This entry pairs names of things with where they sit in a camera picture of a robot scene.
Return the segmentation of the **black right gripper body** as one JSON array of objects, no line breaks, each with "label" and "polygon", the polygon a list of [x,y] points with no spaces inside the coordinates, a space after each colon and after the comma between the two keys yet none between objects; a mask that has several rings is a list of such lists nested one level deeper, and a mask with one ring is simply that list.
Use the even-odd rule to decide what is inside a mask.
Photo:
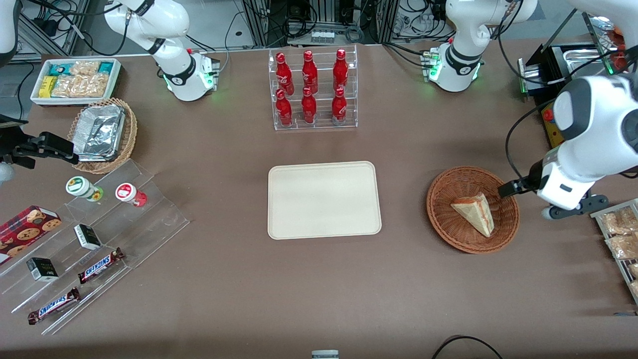
[{"label": "black right gripper body", "polygon": [[0,162],[9,165],[18,165],[28,170],[35,168],[35,159],[32,154],[34,136],[25,134],[1,134],[0,137]]}]

